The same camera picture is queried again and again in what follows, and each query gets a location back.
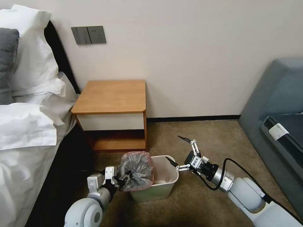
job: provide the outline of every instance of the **gray wall plate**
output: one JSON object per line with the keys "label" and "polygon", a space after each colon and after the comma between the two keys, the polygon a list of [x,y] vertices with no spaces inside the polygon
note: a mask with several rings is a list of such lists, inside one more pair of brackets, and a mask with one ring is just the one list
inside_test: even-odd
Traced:
{"label": "gray wall plate", "polygon": [[78,45],[106,43],[103,26],[72,27],[71,29]]}

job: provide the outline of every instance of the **trash bag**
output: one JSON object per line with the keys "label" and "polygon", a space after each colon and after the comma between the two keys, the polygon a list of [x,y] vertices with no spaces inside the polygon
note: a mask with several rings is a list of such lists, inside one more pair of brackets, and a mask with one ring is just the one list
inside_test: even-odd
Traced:
{"label": "trash bag", "polygon": [[125,153],[118,166],[118,177],[129,175],[120,191],[139,191],[147,189],[154,183],[154,163],[151,155],[145,151]]}

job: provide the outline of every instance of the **gray sofa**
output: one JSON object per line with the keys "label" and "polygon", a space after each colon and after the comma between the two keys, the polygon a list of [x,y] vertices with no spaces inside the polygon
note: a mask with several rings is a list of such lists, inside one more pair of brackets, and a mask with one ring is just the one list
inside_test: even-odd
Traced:
{"label": "gray sofa", "polygon": [[[298,114],[301,112],[303,57],[281,58],[267,67],[242,111],[239,124],[303,218],[303,114]],[[276,123],[284,124],[289,132],[278,140],[268,133]]]}

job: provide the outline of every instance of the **power outlet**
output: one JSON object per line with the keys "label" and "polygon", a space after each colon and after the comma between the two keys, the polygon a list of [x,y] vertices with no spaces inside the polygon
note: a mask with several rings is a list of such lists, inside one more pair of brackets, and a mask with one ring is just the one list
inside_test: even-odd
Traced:
{"label": "power outlet", "polygon": [[106,43],[103,26],[91,26],[87,27],[87,30],[92,44]]}

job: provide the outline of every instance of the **robotic arm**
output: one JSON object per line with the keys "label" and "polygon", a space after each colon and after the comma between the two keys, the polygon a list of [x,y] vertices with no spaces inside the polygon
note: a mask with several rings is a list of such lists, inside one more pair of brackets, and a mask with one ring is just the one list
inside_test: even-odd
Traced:
{"label": "robotic arm", "polygon": [[65,215],[64,227],[98,227],[103,212],[113,199],[118,182],[123,184],[127,175],[117,178],[116,167],[109,166],[101,172],[87,178],[89,194],[87,198],[76,201]]}
{"label": "robotic arm", "polygon": [[[192,151],[182,166],[167,158],[176,167],[176,171],[192,171],[201,178],[209,189],[220,189],[222,192],[227,192],[227,196],[247,215],[256,227],[302,227],[300,220],[266,194],[255,179],[238,163],[226,158],[223,163],[223,169],[221,169],[218,165],[211,164],[208,158],[201,157],[195,140],[180,138],[191,144]],[[225,170],[227,160],[239,166],[255,182],[249,178],[235,179],[233,174]],[[202,175],[205,175],[206,179],[214,183],[216,187],[210,187],[202,178]]]}

